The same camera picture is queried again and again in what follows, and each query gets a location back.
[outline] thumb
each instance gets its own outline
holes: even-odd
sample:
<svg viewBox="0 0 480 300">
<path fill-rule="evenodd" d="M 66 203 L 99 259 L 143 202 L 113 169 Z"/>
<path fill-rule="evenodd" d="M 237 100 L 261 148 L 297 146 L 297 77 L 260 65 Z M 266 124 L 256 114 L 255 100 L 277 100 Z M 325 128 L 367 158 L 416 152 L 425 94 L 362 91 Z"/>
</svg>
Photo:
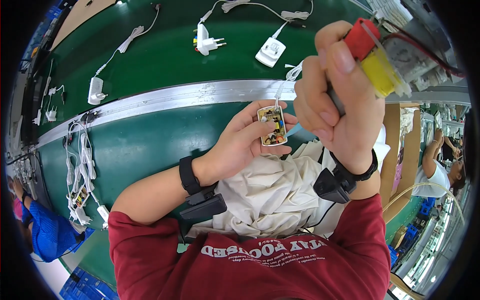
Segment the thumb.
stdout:
<svg viewBox="0 0 480 300">
<path fill-rule="evenodd" d="M 247 141 L 249 144 L 259 137 L 272 133 L 275 130 L 275 122 L 256 121 L 238 132 L 238 138 L 241 141 Z"/>
<path fill-rule="evenodd" d="M 328 75 L 332 86 L 345 106 L 345 111 L 365 107 L 375 101 L 372 83 L 355 62 L 344 41 L 330 46 L 327 53 Z"/>
</svg>

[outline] red component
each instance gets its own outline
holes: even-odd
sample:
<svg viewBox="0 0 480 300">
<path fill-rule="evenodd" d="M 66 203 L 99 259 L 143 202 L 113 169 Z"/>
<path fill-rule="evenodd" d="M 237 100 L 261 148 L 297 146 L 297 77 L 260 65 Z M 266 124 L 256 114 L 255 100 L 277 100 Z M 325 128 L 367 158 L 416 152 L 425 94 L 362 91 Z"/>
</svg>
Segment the red component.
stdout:
<svg viewBox="0 0 480 300">
<path fill-rule="evenodd" d="M 365 31 L 365 28 L 362 27 L 362 22 L 367 25 L 368 29 L 370 29 L 377 39 L 380 39 L 380 31 L 375 24 L 370 20 L 358 18 L 352 29 L 350 29 L 345 36 L 344 41 L 350 49 L 353 58 L 360 61 L 367 57 L 373 47 L 375 47 L 375 42 Z"/>
</svg>

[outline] finger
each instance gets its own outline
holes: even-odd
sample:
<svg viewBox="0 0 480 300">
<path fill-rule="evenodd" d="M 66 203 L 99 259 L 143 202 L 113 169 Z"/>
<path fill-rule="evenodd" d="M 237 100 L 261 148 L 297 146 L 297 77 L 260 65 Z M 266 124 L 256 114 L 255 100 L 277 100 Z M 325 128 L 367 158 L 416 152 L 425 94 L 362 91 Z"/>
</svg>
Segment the finger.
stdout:
<svg viewBox="0 0 480 300">
<path fill-rule="evenodd" d="M 322 69 L 326 67 L 326 54 L 330 46 L 341 40 L 352 28 L 347 21 L 337 21 L 320 29 L 315 35 L 315 47 L 318 52 L 318 59 Z"/>
<path fill-rule="evenodd" d="M 283 155 L 283 154 L 289 154 L 292 152 L 292 147 L 286 146 L 286 145 L 278 145 L 278 146 L 273 146 L 273 147 L 265 147 L 261 146 L 261 151 L 262 153 L 270 153 L 273 155 Z"/>
<path fill-rule="evenodd" d="M 295 98 L 295 100 L 293 100 L 293 109 L 295 110 L 295 115 L 297 116 L 297 119 L 298 119 L 300 125 L 304 129 L 306 129 L 308 131 L 311 131 L 312 130 L 312 125 L 310 124 L 310 122 L 305 117 L 305 113 L 303 111 L 304 108 L 303 108 L 302 102 L 304 101 L 304 99 L 303 99 L 303 92 L 302 92 L 302 88 L 301 88 L 301 81 L 302 81 L 302 79 L 298 80 L 295 83 L 295 93 L 297 94 L 297 97 Z"/>
<path fill-rule="evenodd" d="M 248 115 L 251 118 L 255 117 L 257 115 L 257 111 L 261 108 L 265 108 L 268 106 L 273 106 L 275 105 L 275 100 L 258 100 L 258 101 L 253 101 L 247 107 L 242 109 L 237 115 Z M 278 105 L 282 107 L 282 109 L 287 108 L 287 104 L 283 101 L 279 101 Z"/>
<path fill-rule="evenodd" d="M 283 121 L 285 121 L 285 125 L 289 125 L 289 124 L 295 125 L 299 122 L 297 117 L 290 115 L 288 113 L 283 114 Z"/>
<path fill-rule="evenodd" d="M 253 122 L 238 132 L 238 139 L 251 144 L 255 139 L 272 133 L 275 130 L 275 122 Z"/>
<path fill-rule="evenodd" d="M 302 86 L 309 108 L 318 114 L 328 125 L 335 126 L 340 119 L 338 109 L 327 95 L 325 72 L 316 56 L 307 57 L 302 64 Z"/>
<path fill-rule="evenodd" d="M 333 137 L 333 127 L 328 125 L 320 117 L 320 115 L 313 112 L 312 109 L 307 105 L 306 101 L 304 100 L 305 96 L 303 94 L 303 79 L 298 81 L 295 84 L 295 87 L 297 98 L 293 101 L 293 107 L 300 124 L 304 129 L 312 132 L 319 138 L 330 141 Z"/>
<path fill-rule="evenodd" d="M 287 129 L 287 132 L 289 132 L 290 129 L 292 129 L 293 127 L 295 127 L 295 125 L 294 125 L 294 124 L 285 124 L 285 127 L 286 127 L 286 129 Z"/>
<path fill-rule="evenodd" d="M 287 108 L 287 104 L 283 101 L 279 101 L 278 104 L 282 109 Z M 242 130 L 253 122 L 258 121 L 257 111 L 259 109 L 273 105 L 275 105 L 275 100 L 253 101 L 232 118 L 225 130 L 230 132 Z"/>
<path fill-rule="evenodd" d="M 327 69 L 332 86 L 345 106 L 345 114 L 350 111 L 353 117 L 365 118 L 366 116 L 360 115 L 357 110 L 364 111 L 381 104 L 381 101 L 375 98 L 372 83 L 355 62 L 344 41 L 330 46 L 327 53 Z"/>
</svg>

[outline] white shirt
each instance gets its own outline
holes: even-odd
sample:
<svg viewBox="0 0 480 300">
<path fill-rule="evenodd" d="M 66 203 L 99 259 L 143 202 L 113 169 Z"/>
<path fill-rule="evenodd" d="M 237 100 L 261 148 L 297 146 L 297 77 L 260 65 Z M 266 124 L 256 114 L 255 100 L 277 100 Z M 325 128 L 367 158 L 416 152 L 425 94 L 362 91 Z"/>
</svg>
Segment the white shirt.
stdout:
<svg viewBox="0 0 480 300">
<path fill-rule="evenodd" d="M 431 178 L 427 178 L 425 172 L 423 171 L 422 167 L 420 166 L 417 170 L 417 176 L 415 177 L 415 183 L 419 182 L 433 182 L 444 186 L 447 190 L 450 188 L 450 180 L 448 179 L 447 171 L 445 168 L 436 160 L 434 160 L 435 164 L 437 164 L 435 173 Z M 421 196 L 421 197 L 434 197 L 439 198 L 445 195 L 444 189 L 439 188 L 437 186 L 432 185 L 421 185 L 413 188 L 412 196 Z"/>
</svg>

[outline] yellow component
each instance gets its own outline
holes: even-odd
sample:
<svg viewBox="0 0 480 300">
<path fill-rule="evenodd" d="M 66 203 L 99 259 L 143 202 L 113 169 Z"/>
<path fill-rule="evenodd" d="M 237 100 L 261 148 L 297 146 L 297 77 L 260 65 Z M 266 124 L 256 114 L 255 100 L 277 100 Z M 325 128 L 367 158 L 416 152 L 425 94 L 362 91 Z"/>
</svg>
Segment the yellow component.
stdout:
<svg viewBox="0 0 480 300">
<path fill-rule="evenodd" d="M 31 57 L 30 57 L 30 58 L 33 58 L 33 56 L 35 56 L 35 54 L 36 54 L 36 52 L 38 51 L 38 48 L 39 48 L 39 47 L 40 47 L 40 46 L 38 46 L 38 47 L 35 47 L 35 48 L 33 49 L 33 51 L 32 51 L 32 55 L 31 55 Z"/>
<path fill-rule="evenodd" d="M 379 98 L 385 98 L 400 84 L 392 65 L 381 52 L 372 52 L 361 62 L 361 66 L 370 79 Z"/>
</svg>

